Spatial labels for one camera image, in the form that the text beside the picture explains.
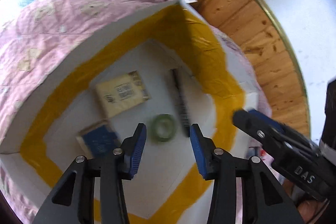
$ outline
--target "black marker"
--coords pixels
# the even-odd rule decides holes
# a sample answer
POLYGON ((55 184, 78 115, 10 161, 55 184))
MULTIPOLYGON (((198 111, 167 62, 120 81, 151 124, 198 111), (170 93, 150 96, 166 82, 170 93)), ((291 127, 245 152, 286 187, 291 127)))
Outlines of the black marker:
POLYGON ((187 107, 183 100, 182 89, 179 83, 178 71, 177 69, 172 69, 171 72, 174 78, 175 87, 177 88, 177 91, 178 91, 178 110, 179 110, 180 120, 181 120, 181 123, 183 125, 183 128, 185 130, 187 137, 190 137, 190 122, 188 119, 187 107))

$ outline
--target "green tape roll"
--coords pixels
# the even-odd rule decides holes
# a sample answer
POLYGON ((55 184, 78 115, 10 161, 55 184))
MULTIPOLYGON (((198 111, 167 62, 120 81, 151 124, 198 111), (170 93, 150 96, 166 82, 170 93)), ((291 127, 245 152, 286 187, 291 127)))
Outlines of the green tape roll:
POLYGON ((172 115, 157 115, 151 125, 152 137, 159 142, 168 142, 176 133, 176 123, 172 115))

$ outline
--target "human hand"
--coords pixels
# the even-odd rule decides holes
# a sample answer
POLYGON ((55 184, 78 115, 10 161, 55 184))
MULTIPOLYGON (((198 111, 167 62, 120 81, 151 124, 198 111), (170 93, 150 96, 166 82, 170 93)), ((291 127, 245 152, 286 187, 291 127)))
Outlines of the human hand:
MULTIPOLYGON (((285 192, 289 196, 292 195, 293 187, 294 187, 294 183, 285 179, 283 183, 283 188, 285 189, 285 192)), ((319 219, 319 217, 322 215, 324 210, 326 209, 327 207, 326 202, 327 201, 318 202, 313 199, 305 200, 297 206, 297 209, 305 223, 314 224, 319 219)))

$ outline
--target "white wall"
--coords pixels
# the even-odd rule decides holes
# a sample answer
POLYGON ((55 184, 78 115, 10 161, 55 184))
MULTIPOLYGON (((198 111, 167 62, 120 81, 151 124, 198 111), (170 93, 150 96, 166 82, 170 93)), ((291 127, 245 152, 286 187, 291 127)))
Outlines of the white wall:
POLYGON ((311 138, 324 125, 328 81, 336 75, 336 0, 265 0, 285 30, 308 93, 311 138))

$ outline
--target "gold trim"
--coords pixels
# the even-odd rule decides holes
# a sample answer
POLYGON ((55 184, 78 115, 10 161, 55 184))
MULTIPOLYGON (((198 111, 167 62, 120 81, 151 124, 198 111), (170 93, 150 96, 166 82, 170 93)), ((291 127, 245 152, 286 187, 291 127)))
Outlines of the gold trim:
POLYGON ((306 105, 306 114, 307 114, 307 121, 308 121, 309 135, 310 135, 310 129, 311 129, 310 128, 310 109, 309 109, 309 105, 308 105, 307 89, 306 89, 305 82, 303 80, 302 71, 300 69, 300 66, 299 66, 299 63, 298 63, 297 58, 295 56, 292 45, 291 45, 291 43, 289 41, 289 38, 286 35, 284 29, 282 28, 280 22, 277 20, 274 13, 268 7, 265 0, 255 0, 255 1, 264 10, 264 12, 268 16, 268 18, 271 20, 273 26, 275 27, 275 29, 279 33, 280 38, 283 41, 283 43, 285 45, 285 48, 286 48, 287 52, 289 53, 289 56, 290 56, 290 58, 293 62, 296 73, 298 74, 299 82, 300 82, 300 85, 301 85, 301 88, 302 88, 302 93, 303 93, 303 97, 304 97, 305 105, 306 105))

